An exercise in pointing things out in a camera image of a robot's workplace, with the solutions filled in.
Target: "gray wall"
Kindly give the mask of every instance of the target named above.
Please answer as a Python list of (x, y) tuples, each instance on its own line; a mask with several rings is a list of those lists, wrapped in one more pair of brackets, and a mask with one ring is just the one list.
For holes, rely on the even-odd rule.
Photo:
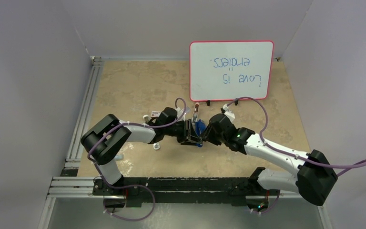
[(36, 228), (90, 59), (60, 0), (0, 0), (0, 228)]
[(273, 40), (281, 56), (312, 0), (62, 0), (90, 55), (189, 58), (195, 40)]
[[(283, 59), (310, 146), (332, 164), (366, 158), (366, 1), (314, 0)], [(366, 228), (366, 167), (327, 204), (335, 228)]]

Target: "wooden table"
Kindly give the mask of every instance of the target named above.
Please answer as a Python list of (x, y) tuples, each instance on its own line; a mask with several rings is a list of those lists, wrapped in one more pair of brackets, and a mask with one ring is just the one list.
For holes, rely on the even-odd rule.
[[(284, 146), (309, 151), (304, 129), (295, 104), (288, 76), (282, 62), (273, 62), (269, 95), (262, 100), (269, 115), (264, 137)], [(124, 121), (142, 123), (143, 115), (174, 107), (177, 97), (186, 100), (191, 112), (194, 102), (189, 98), (189, 62), (187, 61), (107, 61), (100, 79), (92, 113), (92, 127), (107, 114)], [(199, 118), (206, 124), (227, 102), (200, 103)], [(236, 127), (259, 132), (265, 119), (255, 102), (240, 101), (230, 106), (235, 113)], [(161, 149), (152, 145), (126, 143), (117, 162), (126, 177), (248, 177), (257, 167), (280, 170), (260, 158), (232, 152), (225, 146), (205, 143), (203, 147), (181, 146), (176, 138), (165, 136)], [(98, 172), (84, 152), (78, 172), (80, 177), (95, 177)]]

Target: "blue object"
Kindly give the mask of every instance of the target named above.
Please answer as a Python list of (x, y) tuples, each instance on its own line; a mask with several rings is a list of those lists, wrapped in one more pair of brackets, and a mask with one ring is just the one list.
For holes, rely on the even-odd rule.
[(197, 133), (198, 136), (200, 136), (200, 134), (205, 130), (206, 126), (203, 120), (199, 119), (196, 123), (195, 123), (195, 131)]

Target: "whiteboard red frame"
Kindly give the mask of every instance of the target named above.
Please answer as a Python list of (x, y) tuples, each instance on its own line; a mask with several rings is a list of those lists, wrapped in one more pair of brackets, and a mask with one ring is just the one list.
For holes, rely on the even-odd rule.
[[(266, 93), (266, 97), (264, 98), (259, 98), (259, 99), (256, 99), (256, 100), (263, 100), (265, 98), (267, 98), (267, 96), (269, 95), (269, 86), (270, 86), (270, 76), (271, 76), (271, 67), (273, 65), (273, 53), (274, 53), (274, 42), (273, 41), (270, 41), (270, 40), (257, 40), (257, 41), (193, 41), (190, 43), (189, 45), (189, 84), (190, 84), (190, 87), (189, 87), (189, 97), (190, 97), (190, 100), (193, 101), (193, 102), (206, 102), (207, 100), (193, 100), (192, 99), (192, 49), (191, 49), (191, 46), (193, 43), (208, 43), (208, 42), (271, 42), (273, 44), (273, 49), (272, 49), (272, 58), (271, 58), (271, 64), (270, 64), (270, 71), (269, 71), (269, 81), (267, 83), (267, 93)], [(218, 102), (218, 101), (231, 101), (232, 99), (216, 99), (216, 100), (210, 100), (210, 101), (214, 101), (214, 102)]]

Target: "whiteboard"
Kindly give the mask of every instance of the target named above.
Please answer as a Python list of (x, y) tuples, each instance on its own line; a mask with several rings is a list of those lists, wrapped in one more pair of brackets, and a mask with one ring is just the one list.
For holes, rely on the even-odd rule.
[(266, 98), (273, 49), (272, 41), (192, 42), (190, 99)]

